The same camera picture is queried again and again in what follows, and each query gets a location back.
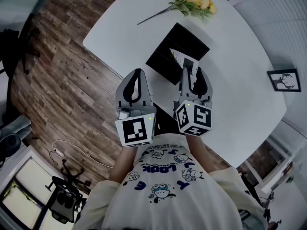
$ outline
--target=wooden floor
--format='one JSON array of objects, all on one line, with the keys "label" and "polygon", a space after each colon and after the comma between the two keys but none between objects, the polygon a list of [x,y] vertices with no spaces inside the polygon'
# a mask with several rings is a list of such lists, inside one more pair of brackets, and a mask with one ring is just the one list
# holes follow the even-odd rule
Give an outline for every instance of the wooden floor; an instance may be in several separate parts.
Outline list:
[{"label": "wooden floor", "polygon": [[[61,158],[49,158],[52,142],[70,141],[91,157],[112,166],[121,150],[114,121],[115,91],[121,78],[83,47],[83,39],[115,0],[47,0],[34,17],[32,28],[40,35],[31,45],[40,58],[27,57],[29,75],[19,63],[12,83],[12,103],[32,121],[29,143],[58,170]],[[77,148],[56,142],[65,153],[67,166],[77,172],[85,169],[82,180],[108,177],[109,169],[92,161]],[[220,168],[227,164],[214,155]]]}]

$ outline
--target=picture frame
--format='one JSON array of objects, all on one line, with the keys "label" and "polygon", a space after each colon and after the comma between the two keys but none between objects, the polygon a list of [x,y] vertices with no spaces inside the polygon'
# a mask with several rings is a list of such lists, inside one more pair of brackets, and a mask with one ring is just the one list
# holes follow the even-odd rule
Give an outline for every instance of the picture frame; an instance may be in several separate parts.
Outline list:
[{"label": "picture frame", "polygon": [[268,71],[267,74],[275,91],[301,92],[301,85],[296,69]]}]

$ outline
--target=flower bouquet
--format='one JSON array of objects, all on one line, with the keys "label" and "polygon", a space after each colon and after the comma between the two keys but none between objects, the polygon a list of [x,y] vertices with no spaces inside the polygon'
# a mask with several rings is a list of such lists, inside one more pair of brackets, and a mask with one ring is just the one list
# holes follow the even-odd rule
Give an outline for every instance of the flower bouquet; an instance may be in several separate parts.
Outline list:
[{"label": "flower bouquet", "polygon": [[138,25],[170,10],[179,10],[184,14],[184,16],[190,14],[192,16],[197,16],[203,20],[216,13],[216,6],[211,0],[174,0],[172,2],[169,2],[168,4],[170,4],[168,8],[138,23]]}]

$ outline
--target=deer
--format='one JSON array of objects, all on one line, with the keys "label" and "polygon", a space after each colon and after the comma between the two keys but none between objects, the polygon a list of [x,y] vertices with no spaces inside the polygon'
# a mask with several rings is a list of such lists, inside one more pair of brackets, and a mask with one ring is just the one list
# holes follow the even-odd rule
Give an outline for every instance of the deer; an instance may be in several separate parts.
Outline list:
[{"label": "deer", "polygon": [[277,86],[278,83],[282,83],[287,89],[292,89],[292,88],[294,87],[294,85],[287,86],[287,85],[286,85],[286,82],[283,82],[284,77],[291,77],[291,78],[292,78],[291,74],[289,74],[289,73],[284,73],[284,74],[283,74],[283,77],[279,77],[279,79],[273,80],[275,86]]}]

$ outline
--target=white cable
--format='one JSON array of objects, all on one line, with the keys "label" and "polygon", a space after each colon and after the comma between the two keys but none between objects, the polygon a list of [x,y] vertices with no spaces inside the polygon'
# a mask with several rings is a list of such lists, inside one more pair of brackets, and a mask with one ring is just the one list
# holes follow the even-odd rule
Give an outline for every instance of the white cable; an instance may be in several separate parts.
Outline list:
[{"label": "white cable", "polygon": [[72,146],[78,148],[81,152],[84,153],[85,156],[87,156],[87,157],[89,157],[90,159],[94,160],[96,163],[99,163],[99,164],[101,164],[101,165],[103,165],[103,166],[106,166],[106,167],[108,167],[108,168],[111,168],[111,169],[113,168],[112,166],[108,166],[108,165],[105,165],[105,164],[103,164],[103,163],[100,163],[100,162],[96,161],[96,160],[93,159],[90,155],[88,155],[88,154],[86,154],[84,151],[82,151],[81,148],[79,148],[79,147],[76,146],[76,145],[73,145],[72,143],[70,143],[69,141],[66,141],[66,140],[55,140],[55,141],[52,143],[52,149],[53,149],[53,150],[54,150],[53,144],[56,143],[57,141],[67,142],[67,143],[71,144]]}]

